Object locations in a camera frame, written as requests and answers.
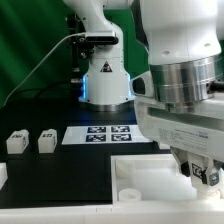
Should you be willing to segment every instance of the white block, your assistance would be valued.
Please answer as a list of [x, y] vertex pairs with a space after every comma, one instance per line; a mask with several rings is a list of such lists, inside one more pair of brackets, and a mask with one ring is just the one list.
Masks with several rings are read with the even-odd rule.
[[57, 145], [57, 131], [49, 129], [43, 131], [38, 139], [39, 153], [53, 153]]
[[27, 130], [14, 131], [6, 144], [8, 154], [22, 154], [29, 144], [29, 132]]
[[7, 179], [8, 179], [8, 175], [7, 175], [7, 170], [6, 170], [6, 164], [0, 163], [0, 190], [4, 186]]

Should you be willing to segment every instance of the cable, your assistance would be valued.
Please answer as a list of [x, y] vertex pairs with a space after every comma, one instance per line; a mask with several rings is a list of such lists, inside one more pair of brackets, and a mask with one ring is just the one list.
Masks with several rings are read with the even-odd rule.
[[35, 99], [39, 98], [43, 93], [51, 90], [52, 88], [59, 86], [59, 85], [65, 85], [65, 84], [71, 84], [71, 82], [56, 82], [54, 84], [51, 84], [49, 86], [47, 86], [46, 88], [42, 89], [39, 93], [36, 94], [36, 96], [34, 97]]
[[24, 93], [24, 92], [34, 92], [34, 91], [38, 91], [38, 93], [35, 95], [34, 98], [39, 98], [43, 93], [49, 91], [49, 90], [59, 90], [59, 89], [52, 89], [56, 86], [59, 86], [59, 85], [65, 85], [65, 84], [71, 84], [70, 82], [66, 82], [66, 81], [61, 81], [61, 82], [56, 82], [56, 83], [53, 83], [45, 88], [32, 88], [32, 89], [23, 89], [23, 90], [20, 90], [20, 91], [16, 91], [15, 93], [13, 93], [11, 95], [11, 97], [8, 99], [8, 102], [11, 102], [13, 100], [13, 98], [21, 93]]
[[213, 81], [210, 83], [210, 91], [211, 92], [218, 92], [223, 93], [224, 92], [224, 82], [221, 81]]
[[85, 33], [77, 33], [77, 34], [72, 34], [72, 35], [69, 35], [65, 38], [63, 38], [61, 41], [59, 41], [53, 48], [52, 50], [39, 62], [39, 64], [27, 75], [27, 77], [16, 87], [12, 90], [12, 92], [7, 96], [5, 102], [4, 102], [4, 105], [3, 106], [6, 106], [9, 98], [13, 95], [13, 93], [16, 92], [17, 89], [19, 89], [32, 75], [33, 73], [51, 56], [51, 54], [64, 42], [66, 41], [67, 39], [71, 38], [71, 37], [75, 37], [75, 36], [82, 36], [84, 35]]

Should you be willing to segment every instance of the black pattern square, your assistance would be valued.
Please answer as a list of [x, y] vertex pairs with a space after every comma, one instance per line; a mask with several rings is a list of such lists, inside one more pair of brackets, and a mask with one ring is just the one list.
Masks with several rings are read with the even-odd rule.
[[129, 126], [113, 126], [111, 127], [111, 132], [113, 133], [130, 132], [130, 127]]
[[43, 135], [43, 138], [50, 138], [50, 137], [52, 137], [52, 134], [44, 134]]
[[19, 135], [16, 134], [16, 135], [13, 135], [12, 138], [22, 138], [22, 135], [21, 134], [19, 134]]
[[106, 142], [106, 135], [87, 135], [86, 142]]
[[112, 142], [130, 142], [132, 138], [130, 134], [114, 134], [111, 135], [111, 140]]
[[88, 133], [106, 133], [106, 127], [89, 127]]

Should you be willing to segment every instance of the white plastic housing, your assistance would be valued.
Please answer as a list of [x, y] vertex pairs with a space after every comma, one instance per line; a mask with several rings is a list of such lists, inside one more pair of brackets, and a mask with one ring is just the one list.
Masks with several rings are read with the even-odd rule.
[[149, 64], [194, 61], [221, 52], [217, 0], [140, 0]]
[[218, 0], [217, 36], [219, 40], [224, 40], [224, 1]]
[[[81, 18], [86, 31], [114, 31], [119, 43], [113, 46], [100, 46], [94, 48], [91, 56], [89, 70], [85, 76], [85, 94], [82, 101], [94, 105], [119, 105], [129, 101], [129, 75], [124, 69], [123, 32], [104, 16], [107, 0], [63, 0]], [[121, 7], [121, 4], [112, 4], [110, 7]], [[111, 72], [102, 72], [108, 63]]]

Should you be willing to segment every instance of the small white cube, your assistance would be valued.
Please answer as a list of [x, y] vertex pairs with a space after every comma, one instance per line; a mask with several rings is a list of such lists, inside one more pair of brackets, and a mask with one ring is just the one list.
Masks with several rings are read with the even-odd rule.
[[8, 154], [22, 154], [29, 144], [29, 132], [27, 130], [14, 131], [6, 144]]
[[57, 145], [57, 131], [43, 131], [38, 139], [39, 153], [53, 153]]

